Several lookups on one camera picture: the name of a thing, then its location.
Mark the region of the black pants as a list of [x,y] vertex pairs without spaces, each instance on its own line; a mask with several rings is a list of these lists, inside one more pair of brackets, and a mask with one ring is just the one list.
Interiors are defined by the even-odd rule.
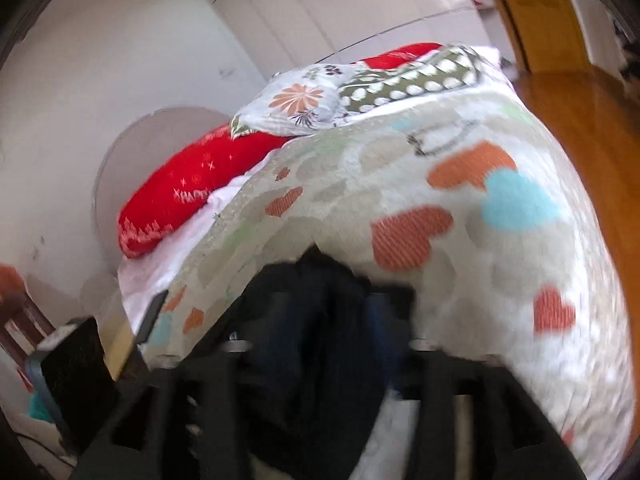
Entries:
[[238,305],[252,316],[240,387],[250,454],[293,479],[346,479],[408,352],[416,293],[372,282],[309,247],[265,266]]

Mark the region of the wooden chair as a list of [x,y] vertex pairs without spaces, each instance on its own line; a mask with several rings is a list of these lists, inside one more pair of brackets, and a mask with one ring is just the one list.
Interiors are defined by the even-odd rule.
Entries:
[[15,363],[17,374],[29,393],[34,392],[34,387],[25,374],[28,352],[21,341],[35,349],[53,332],[53,324],[32,300],[21,275],[14,266],[2,263],[1,348]]

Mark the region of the black smartphone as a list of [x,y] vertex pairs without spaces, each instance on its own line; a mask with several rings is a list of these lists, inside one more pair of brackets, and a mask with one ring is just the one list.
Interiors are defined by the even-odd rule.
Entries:
[[149,307],[145,311],[145,315],[142,318],[141,325],[134,337],[134,344],[145,344],[149,340],[149,336],[152,333],[154,324],[160,315],[160,311],[163,309],[166,298],[168,296],[168,290],[162,290],[158,292],[150,301]]

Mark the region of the pink bed sheet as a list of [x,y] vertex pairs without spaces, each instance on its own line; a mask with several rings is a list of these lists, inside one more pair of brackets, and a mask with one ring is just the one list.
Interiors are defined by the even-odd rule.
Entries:
[[223,188],[208,196],[205,204],[180,228],[166,236],[148,254],[137,258],[122,258],[117,276],[122,305],[132,333],[137,335],[152,299],[162,290],[168,289],[177,276],[184,260],[209,231],[242,186],[254,174],[262,170],[274,155],[270,152],[261,162],[242,176],[233,178]]

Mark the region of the long red pillow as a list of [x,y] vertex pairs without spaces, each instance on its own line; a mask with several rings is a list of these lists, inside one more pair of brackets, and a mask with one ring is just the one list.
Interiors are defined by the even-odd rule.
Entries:
[[[408,44],[358,62],[378,70],[395,68],[439,47],[434,42]],[[265,132],[234,138],[230,122],[172,156],[132,194],[117,217],[117,243],[125,257],[146,255],[189,220],[210,194],[295,138]]]

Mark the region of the pale round headboard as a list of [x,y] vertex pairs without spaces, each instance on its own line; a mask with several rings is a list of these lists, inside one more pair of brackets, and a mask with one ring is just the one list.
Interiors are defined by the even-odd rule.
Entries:
[[168,107],[138,119],[116,138],[92,192],[94,230],[111,273],[122,258],[116,226],[122,206],[171,156],[228,121],[228,115],[205,107]]

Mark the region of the heart pattern quilted bedspread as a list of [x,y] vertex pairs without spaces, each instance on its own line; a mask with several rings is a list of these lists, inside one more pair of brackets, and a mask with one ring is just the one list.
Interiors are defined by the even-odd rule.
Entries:
[[501,356],[588,478],[620,464],[622,286],[577,172],[516,96],[449,92],[286,144],[186,258],[144,358],[186,356],[263,266],[310,246],[411,285],[422,344]]

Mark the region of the white floral pillow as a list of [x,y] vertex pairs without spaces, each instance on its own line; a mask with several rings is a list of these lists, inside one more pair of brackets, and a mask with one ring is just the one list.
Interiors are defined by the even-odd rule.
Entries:
[[332,128],[344,112],[340,88],[367,65],[311,64],[274,75],[265,88],[241,107],[230,122],[234,138],[256,132],[308,136]]

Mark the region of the olive cloud pattern bolster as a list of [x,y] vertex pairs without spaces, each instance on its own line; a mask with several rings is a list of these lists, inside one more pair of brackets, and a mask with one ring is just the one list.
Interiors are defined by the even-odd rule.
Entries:
[[446,46],[389,70],[366,68],[341,85],[341,107],[349,115],[391,102],[473,87],[483,58],[463,44]]

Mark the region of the wooden door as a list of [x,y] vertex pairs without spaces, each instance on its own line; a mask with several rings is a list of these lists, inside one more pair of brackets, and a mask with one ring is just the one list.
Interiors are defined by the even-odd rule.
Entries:
[[589,73],[591,62],[570,0],[498,0],[531,74]]

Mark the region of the glossy white wardrobe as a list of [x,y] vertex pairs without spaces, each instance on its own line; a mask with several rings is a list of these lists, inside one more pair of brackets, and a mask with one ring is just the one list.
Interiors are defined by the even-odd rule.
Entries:
[[494,0],[210,0],[265,76],[349,63],[417,42],[491,46],[516,58]]

